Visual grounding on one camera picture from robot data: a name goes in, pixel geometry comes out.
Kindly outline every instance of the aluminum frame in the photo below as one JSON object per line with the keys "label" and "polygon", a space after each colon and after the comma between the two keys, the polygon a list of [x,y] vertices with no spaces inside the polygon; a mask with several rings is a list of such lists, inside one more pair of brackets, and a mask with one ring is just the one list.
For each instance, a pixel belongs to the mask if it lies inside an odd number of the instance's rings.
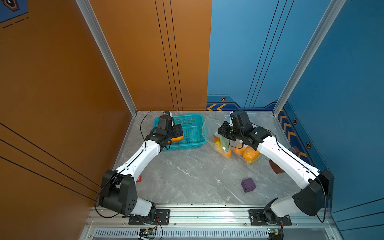
{"label": "aluminum frame", "polygon": [[[233,231],[249,232],[249,231],[265,231],[271,226],[251,226],[248,210],[249,209],[264,209],[265,205],[241,205],[241,204],[157,204],[158,209],[170,209],[169,225],[162,226],[164,232],[181,232],[186,229],[190,231],[220,231],[221,229],[231,229]],[[115,212],[98,208],[105,216],[116,214]],[[105,219],[100,217],[94,209],[85,225],[81,240],[93,239],[99,230],[110,231],[137,231],[137,229],[146,227],[128,225],[129,218],[121,218],[122,215],[117,215],[115,218]],[[335,222],[327,212],[324,223],[321,223],[317,217],[307,216],[304,213],[291,215],[291,226],[284,228],[324,228],[329,239],[342,240],[342,237],[337,229]],[[215,238],[227,238],[228,236],[214,236]]]}
{"label": "aluminum frame", "polygon": [[76,2],[84,16],[85,21],[88,24],[88,27],[100,49],[101,54],[104,57],[105,62],[108,65],[109,70],[111,71],[113,78],[115,79],[115,82],[121,92],[122,97],[124,98],[125,103],[129,108],[129,111],[131,112],[132,116],[136,116],[137,109],[135,103],[132,100],[131,94],[129,93],[127,85],[125,84],[120,69],[116,63],[115,58],[113,57],[107,39],[104,36],[104,33],[89,0],[76,0]]}
{"label": "aluminum frame", "polygon": [[303,75],[313,55],[315,54],[316,50],[319,48],[328,30],[331,28],[341,8],[344,6],[345,1],[346,0],[332,0],[329,3],[327,10],[325,11],[323,17],[321,18],[319,25],[317,25],[317,28],[313,33],[307,47],[305,48],[303,55],[301,56],[298,64],[293,70],[293,73],[289,78],[287,84],[285,85],[284,90],[279,97],[279,100],[277,100],[277,103],[272,110],[272,113],[275,117],[278,116],[284,104],[287,102],[289,96],[291,95],[297,82],[300,80],[301,76]]}
{"label": "aluminum frame", "polygon": [[118,155],[116,157],[115,163],[113,164],[112,170],[116,170],[116,168],[118,167],[117,164],[118,164],[118,162],[119,162],[119,160],[121,158],[121,154],[122,154],[122,152],[124,150],[124,146],[127,143],[128,136],[131,133],[133,122],[135,121],[135,118],[136,118],[136,116],[132,116],[132,119],[129,122],[127,132],[125,133],[124,139],[123,139],[122,144],[120,146],[119,153],[118,153]]}

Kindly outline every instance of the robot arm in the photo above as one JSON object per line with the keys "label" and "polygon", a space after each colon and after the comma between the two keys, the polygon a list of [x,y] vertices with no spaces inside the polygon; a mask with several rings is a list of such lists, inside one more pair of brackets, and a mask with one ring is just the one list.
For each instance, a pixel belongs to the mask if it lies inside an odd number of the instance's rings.
{"label": "robot arm", "polygon": [[230,123],[224,122],[218,133],[232,141],[241,140],[266,155],[302,189],[292,197],[274,199],[267,204],[264,211],[266,222],[276,224],[279,218],[300,211],[315,216],[325,207],[325,199],[331,197],[333,190],[331,172],[319,171],[285,148],[270,131],[260,126],[253,127],[246,112],[234,111],[230,116]]}
{"label": "robot arm", "polygon": [[146,136],[141,147],[115,171],[107,170],[103,175],[99,204],[123,214],[138,215],[151,223],[155,218],[155,204],[137,196],[135,183],[144,168],[172,139],[184,137],[181,124],[175,125],[170,112],[164,112],[159,124]]}

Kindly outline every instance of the black line stripe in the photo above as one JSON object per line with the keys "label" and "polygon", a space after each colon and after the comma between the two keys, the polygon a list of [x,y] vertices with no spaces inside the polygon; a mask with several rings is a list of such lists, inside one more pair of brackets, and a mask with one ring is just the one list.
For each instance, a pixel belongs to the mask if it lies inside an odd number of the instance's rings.
{"label": "black line stripe", "polygon": [[167,68],[167,76],[168,76],[168,82],[169,82],[170,97],[172,98],[173,110],[175,110],[175,104],[173,103],[172,89],[171,89],[171,87],[170,87],[170,80],[169,80],[169,73],[168,73],[168,66],[167,66],[167,59],[166,59],[166,52],[165,52],[165,50],[164,50],[163,36],[162,36],[162,34],[161,34],[159,12],[157,11],[156,0],[154,0],[154,1],[155,1],[155,6],[156,6],[157,20],[159,21],[160,37],[161,37],[161,44],[163,45],[164,60],[166,61],[166,68]]}
{"label": "black line stripe", "polygon": [[171,4],[171,0],[169,0],[169,4],[170,4],[170,14],[171,14],[171,17],[172,17],[173,39],[175,40],[176,64],[177,64],[177,74],[178,74],[178,76],[179,76],[179,88],[180,88],[181,110],[183,110],[183,97],[181,96],[181,83],[180,83],[179,61],[177,60],[175,26],[173,25],[173,14],[172,14],[172,4]]}
{"label": "black line stripe", "polygon": [[273,58],[273,56],[275,55],[275,51],[276,51],[277,45],[279,44],[279,41],[280,41],[280,37],[281,37],[281,34],[283,33],[283,30],[284,30],[285,24],[287,23],[287,20],[288,20],[288,17],[289,17],[289,13],[291,12],[291,9],[292,9],[292,6],[293,6],[293,3],[294,3],[294,2],[295,2],[295,0],[293,0],[293,2],[292,2],[292,5],[291,5],[291,8],[289,9],[289,12],[288,12],[287,18],[285,19],[285,23],[284,23],[284,25],[283,25],[283,28],[282,28],[282,30],[281,30],[281,33],[280,33],[279,39],[277,40],[277,43],[276,43],[276,46],[275,46],[275,50],[273,51],[273,54],[272,54],[271,60],[269,61],[268,67],[267,67],[267,69],[266,69],[266,71],[265,71],[265,75],[264,75],[264,77],[263,77],[263,81],[262,81],[262,83],[261,83],[261,85],[260,85],[260,88],[259,88],[259,91],[258,91],[258,93],[257,93],[257,96],[256,96],[256,99],[255,99],[255,102],[254,102],[254,103],[253,103],[253,105],[252,105],[253,107],[255,106],[255,103],[256,103],[257,97],[259,96],[260,90],[261,90],[261,88],[262,88],[262,86],[263,86],[263,82],[264,82],[265,76],[266,76],[266,74],[267,74],[267,72],[268,72],[268,69],[269,69],[269,66],[270,66],[270,64],[271,64],[271,62],[272,62],[272,58]]}
{"label": "black line stripe", "polygon": [[[35,147],[37,147],[38,149],[40,149],[41,151],[45,152],[46,154],[48,154],[49,156],[53,157],[54,159],[56,159],[57,161],[61,162],[62,164],[64,164],[65,166],[69,167],[70,169],[74,170],[75,172],[77,172],[78,174],[82,175],[81,173],[79,173],[78,171],[76,171],[75,169],[73,169],[72,167],[68,166],[67,164],[63,163],[62,161],[60,161],[58,158],[54,157],[53,155],[49,154],[47,151],[43,150],[41,147],[37,146],[36,144],[32,143],[31,141],[29,141],[28,139],[26,139],[25,137],[21,136],[20,134],[18,134],[17,132],[15,132],[14,130],[10,129],[9,127],[5,126],[4,124],[2,124],[0,122],[0,125],[2,125],[3,127],[7,128],[8,130],[10,130],[11,132],[13,132],[14,134],[16,134],[17,136],[21,137],[22,139],[24,139],[25,141],[29,142],[30,144],[34,145]],[[86,179],[88,179],[89,181],[93,182],[94,184],[96,184],[97,186],[101,187],[99,184],[95,183],[94,181],[92,181],[91,179],[87,178],[86,176],[82,175],[83,177],[85,177]]]}
{"label": "black line stripe", "polygon": [[379,227],[379,226],[384,226],[384,224],[368,226],[368,227],[356,227],[356,228],[344,229],[344,230],[340,230],[340,231],[348,231],[348,230],[355,230],[355,229],[362,229],[362,228],[369,228],[369,227]]}
{"label": "black line stripe", "polygon": [[19,17],[19,16],[22,16],[22,15],[24,15],[24,14],[27,14],[28,12],[26,12],[26,13],[23,13],[23,14],[20,14],[20,15],[18,15],[18,16],[15,16],[15,17],[13,17],[13,18],[10,18],[10,19],[7,19],[7,20],[4,20],[4,21],[2,21],[2,22],[0,22],[0,23],[3,23],[3,22],[6,22],[6,21],[8,21],[8,20],[11,20],[11,19],[14,19],[14,18],[17,18],[17,17]]}
{"label": "black line stripe", "polygon": [[88,198],[88,199],[91,199],[91,200],[95,201],[94,199],[92,199],[92,198],[90,198],[90,197],[88,197],[88,196],[85,196],[85,195],[83,195],[83,194],[81,194],[81,193],[79,193],[79,192],[77,192],[77,191],[75,191],[75,190],[73,190],[73,189],[70,189],[69,187],[66,187],[66,186],[64,186],[63,184],[60,184],[60,183],[58,183],[58,182],[55,182],[54,180],[51,180],[51,179],[49,179],[49,178],[47,178],[47,177],[44,177],[43,175],[38,174],[37,172],[34,172],[34,171],[32,171],[32,170],[29,170],[28,168],[25,168],[25,167],[23,167],[23,166],[21,166],[21,165],[15,163],[15,162],[12,162],[11,160],[8,160],[8,159],[6,159],[6,158],[4,158],[4,157],[2,157],[2,156],[0,156],[0,158],[4,159],[4,160],[6,160],[6,161],[8,161],[8,162],[10,162],[10,163],[13,163],[13,164],[16,165],[16,166],[19,166],[19,167],[21,167],[21,168],[24,168],[25,170],[30,171],[30,172],[32,172],[32,173],[34,173],[34,174],[36,174],[36,175],[39,175],[40,177],[43,177],[43,178],[45,178],[45,179],[47,179],[47,180],[49,180],[49,181],[51,181],[51,182],[54,182],[54,183],[56,183],[56,184],[58,184],[58,185],[60,185],[60,186],[62,186],[62,187],[65,187],[66,189],[69,189],[69,190],[71,190],[72,192],[78,193],[78,194],[80,194],[81,196],[84,196],[84,197],[86,197],[86,198]]}
{"label": "black line stripe", "polygon": [[368,216],[372,216],[372,215],[376,215],[376,214],[382,214],[382,213],[384,213],[384,212],[376,212],[374,214],[367,214],[367,215],[360,216],[360,217],[352,217],[352,218],[348,218],[348,219],[344,219],[344,220],[340,220],[340,221],[335,221],[335,222],[343,222],[343,221],[347,221],[347,220],[351,220],[351,219],[355,219],[355,218],[368,217]]}
{"label": "black line stripe", "polygon": [[359,205],[356,205],[356,206],[353,206],[353,207],[347,207],[346,209],[341,209],[341,210],[338,210],[336,212],[341,212],[341,211],[344,211],[344,210],[347,210],[347,209],[351,209],[351,208],[354,208],[354,207],[370,204],[370,203],[377,202],[377,201],[380,201],[380,200],[384,200],[384,198],[381,198],[381,199],[378,199],[378,200],[374,200],[374,201],[371,201],[371,202],[366,202],[364,204],[359,204]]}
{"label": "black line stripe", "polygon": [[263,55],[263,52],[264,52],[265,43],[266,43],[266,40],[268,39],[269,31],[271,30],[271,26],[272,26],[272,23],[273,23],[273,19],[275,18],[275,14],[276,14],[276,10],[277,10],[277,6],[279,5],[279,2],[280,2],[280,0],[278,0],[278,2],[277,2],[276,9],[275,9],[275,13],[273,14],[273,18],[272,18],[272,21],[271,21],[271,25],[269,25],[269,29],[268,29],[268,33],[267,33],[266,38],[265,38],[265,42],[264,42],[264,46],[263,46],[263,49],[262,49],[262,53],[260,54],[259,62],[257,63],[257,67],[256,67],[255,75],[253,76],[253,80],[252,80],[251,86],[249,87],[249,92],[248,92],[248,96],[247,96],[247,99],[246,99],[246,101],[245,101],[245,105],[244,105],[244,107],[247,105],[247,101],[248,101],[248,98],[249,98],[249,94],[251,93],[251,89],[252,89],[253,81],[255,80],[255,76],[256,76],[257,68],[259,67],[260,60],[261,60],[262,55]]}
{"label": "black line stripe", "polygon": [[[265,57],[265,60],[264,60],[264,64],[263,64],[263,67],[262,67],[262,69],[261,69],[261,71],[260,71],[260,75],[259,75],[259,78],[258,78],[257,82],[259,82],[259,80],[260,80],[260,76],[262,75],[262,72],[263,72],[263,69],[264,69],[264,66],[265,66],[265,62],[266,62],[266,60],[267,60],[267,58],[268,58],[269,51],[271,50],[271,46],[272,46],[273,40],[274,40],[274,38],[275,38],[275,35],[276,35],[276,32],[277,32],[277,28],[279,27],[281,17],[283,16],[284,9],[285,9],[285,5],[287,4],[287,1],[288,1],[288,0],[285,0],[285,4],[284,4],[284,7],[283,7],[283,10],[282,10],[282,12],[281,12],[279,21],[277,22],[277,26],[276,26],[276,29],[275,29],[275,33],[273,34],[271,44],[269,45],[268,52],[266,53],[266,57]],[[252,103],[253,97],[255,96],[256,89],[257,89],[257,85],[256,85],[256,87],[255,87],[255,90],[253,91],[251,101],[249,102],[249,106],[248,106],[249,108],[251,107],[251,103]]]}
{"label": "black line stripe", "polygon": [[[18,151],[20,151],[20,152],[24,153],[24,154],[25,154],[25,155],[27,155],[28,157],[31,157],[31,158],[35,159],[36,161],[38,161],[38,162],[40,162],[40,163],[44,164],[45,166],[47,166],[47,167],[49,167],[49,168],[51,168],[51,169],[55,170],[56,172],[58,172],[58,173],[60,173],[60,174],[62,174],[62,175],[64,175],[64,176],[66,176],[67,178],[74,180],[73,178],[71,178],[71,177],[69,177],[69,176],[65,175],[64,173],[60,172],[59,170],[56,170],[55,168],[53,168],[53,167],[49,166],[49,165],[48,165],[48,164],[46,164],[46,163],[43,163],[43,162],[42,162],[42,161],[40,161],[39,159],[37,159],[37,158],[35,158],[35,157],[32,157],[31,155],[29,155],[29,154],[28,154],[28,153],[26,153],[26,152],[23,152],[22,150],[18,149],[17,147],[13,146],[12,144],[10,144],[10,143],[7,143],[6,141],[2,140],[1,138],[0,138],[0,141],[4,142],[5,144],[7,144],[7,145],[9,145],[9,146],[13,147],[14,149],[16,149],[16,150],[18,150]],[[84,186],[84,187],[88,188],[89,190],[91,190],[91,191],[94,191],[94,190],[92,190],[91,188],[89,188],[89,187],[85,186],[84,184],[82,184],[82,183],[80,183],[80,182],[78,182],[78,181],[76,181],[76,180],[74,180],[74,181],[75,181],[75,182],[77,182],[78,184],[80,184],[80,185],[82,185],[82,186]]]}
{"label": "black line stripe", "polygon": [[11,26],[11,25],[13,25],[13,23],[11,23],[10,25],[4,26],[3,28],[6,28],[6,27]]}
{"label": "black line stripe", "polygon": [[164,9],[164,18],[166,20],[166,29],[167,29],[167,37],[168,37],[168,47],[169,47],[169,55],[170,55],[170,64],[172,66],[172,74],[173,74],[173,84],[175,85],[175,94],[176,94],[176,103],[177,103],[177,110],[179,110],[179,99],[177,98],[177,90],[176,90],[176,82],[175,82],[175,72],[173,70],[173,61],[172,61],[172,54],[170,53],[170,43],[169,43],[169,34],[168,34],[168,24],[167,24],[167,16],[166,16],[166,9],[164,6],[164,0],[163,0],[163,9]]}

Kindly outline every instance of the gray marble tabletop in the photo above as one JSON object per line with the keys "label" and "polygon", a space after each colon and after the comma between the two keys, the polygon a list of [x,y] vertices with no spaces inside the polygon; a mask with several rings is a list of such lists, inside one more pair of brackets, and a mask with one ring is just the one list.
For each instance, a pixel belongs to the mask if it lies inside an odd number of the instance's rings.
{"label": "gray marble tabletop", "polygon": [[[133,122],[116,166],[126,162],[141,146],[140,123],[147,111],[140,111]],[[173,115],[201,113],[204,117],[223,121],[228,111],[177,111]],[[162,112],[148,114],[142,124],[146,136],[153,121]],[[269,111],[248,112],[252,123],[273,131],[284,146],[289,143],[279,122]],[[232,153],[225,158],[209,144],[198,149],[162,151],[141,174],[136,184],[138,196],[155,203],[211,203],[211,204],[267,204],[270,200],[297,193],[300,188],[286,174],[275,174],[268,158],[261,156],[254,164],[247,164]],[[241,181],[251,177],[256,189],[245,193]]]}

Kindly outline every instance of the metal mounting plate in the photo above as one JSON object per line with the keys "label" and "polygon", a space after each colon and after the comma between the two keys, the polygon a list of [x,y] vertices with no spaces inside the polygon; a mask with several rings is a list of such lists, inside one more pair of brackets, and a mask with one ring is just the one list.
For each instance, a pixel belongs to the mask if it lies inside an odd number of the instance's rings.
{"label": "metal mounting plate", "polygon": [[[169,209],[156,209],[156,216],[159,217],[159,223],[162,226],[169,224]],[[157,220],[153,221],[151,224],[145,224],[139,220],[138,217],[133,216],[129,218],[129,225],[156,225]]]}
{"label": "metal mounting plate", "polygon": [[[269,226],[269,224],[267,224],[265,222],[265,220],[263,220],[263,217],[262,217],[263,212],[264,212],[264,209],[250,209],[250,210],[248,210],[249,220],[251,220],[252,226]],[[291,226],[292,225],[291,218],[289,217],[289,215],[282,217],[280,219],[283,220],[284,226]]]}

